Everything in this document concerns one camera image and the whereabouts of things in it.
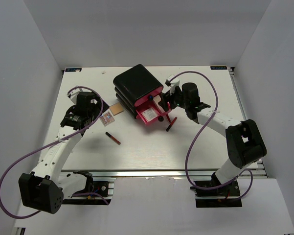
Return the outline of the black pink drawer organizer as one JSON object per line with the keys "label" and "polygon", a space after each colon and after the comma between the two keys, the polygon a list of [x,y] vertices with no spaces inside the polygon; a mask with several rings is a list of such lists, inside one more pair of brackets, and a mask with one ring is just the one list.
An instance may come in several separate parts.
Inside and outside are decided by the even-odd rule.
{"label": "black pink drawer organizer", "polygon": [[113,80],[116,97],[135,119],[141,119],[134,103],[143,95],[163,86],[142,64],[116,76]]}

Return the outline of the pink drawer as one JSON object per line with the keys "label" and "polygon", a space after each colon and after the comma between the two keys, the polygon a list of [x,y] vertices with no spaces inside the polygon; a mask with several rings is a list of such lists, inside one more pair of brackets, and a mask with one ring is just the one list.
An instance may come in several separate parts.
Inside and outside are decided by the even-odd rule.
{"label": "pink drawer", "polygon": [[137,115],[142,119],[145,125],[150,125],[156,121],[163,122],[165,117],[172,111],[168,104],[168,110],[165,111],[160,105],[159,100],[148,100],[136,107]]}
{"label": "pink drawer", "polygon": [[141,98],[139,98],[138,100],[135,101],[134,106],[138,107],[147,101],[153,100],[153,98],[155,96],[157,96],[158,94],[160,94],[162,92],[162,90],[163,90],[163,86],[160,86],[160,87],[152,90],[151,92],[143,95]]}

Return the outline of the pink sachet packet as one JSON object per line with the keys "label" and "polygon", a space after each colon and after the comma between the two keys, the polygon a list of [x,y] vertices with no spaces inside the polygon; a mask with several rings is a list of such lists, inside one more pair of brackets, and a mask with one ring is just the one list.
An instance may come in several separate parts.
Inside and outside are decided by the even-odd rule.
{"label": "pink sachet packet", "polygon": [[158,120],[162,114],[158,102],[161,101],[159,95],[155,96],[152,101],[147,101],[144,103],[144,107],[141,111],[141,116],[146,124]]}

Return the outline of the beige square sponge pad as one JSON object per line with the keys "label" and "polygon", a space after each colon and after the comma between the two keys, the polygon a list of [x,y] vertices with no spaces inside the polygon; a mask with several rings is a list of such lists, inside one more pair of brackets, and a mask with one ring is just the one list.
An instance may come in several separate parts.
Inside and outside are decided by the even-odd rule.
{"label": "beige square sponge pad", "polygon": [[120,113],[122,113],[124,111],[124,108],[123,106],[121,105],[121,103],[116,103],[116,104],[113,104],[112,106],[110,106],[110,111],[111,113],[116,116]]}

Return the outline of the clear eyeshadow palette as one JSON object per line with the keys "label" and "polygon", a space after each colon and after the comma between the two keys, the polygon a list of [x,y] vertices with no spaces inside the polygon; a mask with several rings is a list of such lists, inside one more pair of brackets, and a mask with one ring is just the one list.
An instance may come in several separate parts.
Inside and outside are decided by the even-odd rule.
{"label": "clear eyeshadow palette", "polygon": [[110,112],[104,113],[101,117],[100,120],[104,126],[107,126],[115,121],[114,117]]}

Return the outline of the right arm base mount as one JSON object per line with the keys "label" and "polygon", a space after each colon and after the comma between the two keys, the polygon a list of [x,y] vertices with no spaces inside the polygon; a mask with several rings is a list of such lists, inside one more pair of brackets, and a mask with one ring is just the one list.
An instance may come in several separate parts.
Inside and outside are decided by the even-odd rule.
{"label": "right arm base mount", "polygon": [[237,181],[233,181],[227,186],[214,190],[202,190],[191,186],[195,193],[197,208],[241,208],[242,201],[240,189]]}

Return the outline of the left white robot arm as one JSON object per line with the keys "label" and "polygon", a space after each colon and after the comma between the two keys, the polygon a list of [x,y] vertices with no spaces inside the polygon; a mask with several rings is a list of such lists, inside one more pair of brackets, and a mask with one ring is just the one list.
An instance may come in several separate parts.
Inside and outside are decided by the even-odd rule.
{"label": "left white robot arm", "polygon": [[86,171],[75,171],[60,178],[74,147],[104,109],[103,100],[94,92],[80,91],[74,99],[74,105],[60,123],[55,145],[47,150],[31,173],[23,173],[19,178],[21,199],[26,207],[55,214],[67,197],[75,193],[89,195],[94,189],[92,174]]}

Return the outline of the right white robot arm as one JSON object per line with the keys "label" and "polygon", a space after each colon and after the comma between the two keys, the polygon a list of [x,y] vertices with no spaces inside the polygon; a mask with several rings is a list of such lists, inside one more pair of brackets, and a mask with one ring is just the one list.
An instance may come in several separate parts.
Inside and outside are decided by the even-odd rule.
{"label": "right white robot arm", "polygon": [[160,95],[159,105],[165,111],[182,108],[190,120],[225,137],[228,159],[211,177],[211,189],[216,195],[228,191],[231,181],[267,154],[254,120],[239,121],[212,109],[210,105],[201,102],[194,83],[185,83],[181,87],[175,85]]}

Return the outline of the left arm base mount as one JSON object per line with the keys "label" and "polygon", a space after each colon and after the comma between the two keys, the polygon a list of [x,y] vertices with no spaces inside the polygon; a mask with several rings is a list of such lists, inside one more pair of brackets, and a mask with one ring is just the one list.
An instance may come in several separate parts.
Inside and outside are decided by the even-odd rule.
{"label": "left arm base mount", "polygon": [[73,196],[63,200],[64,205],[108,205],[112,199],[112,186],[109,181],[95,180],[90,172],[74,171],[70,176],[83,176],[86,179],[85,186],[76,191]]}

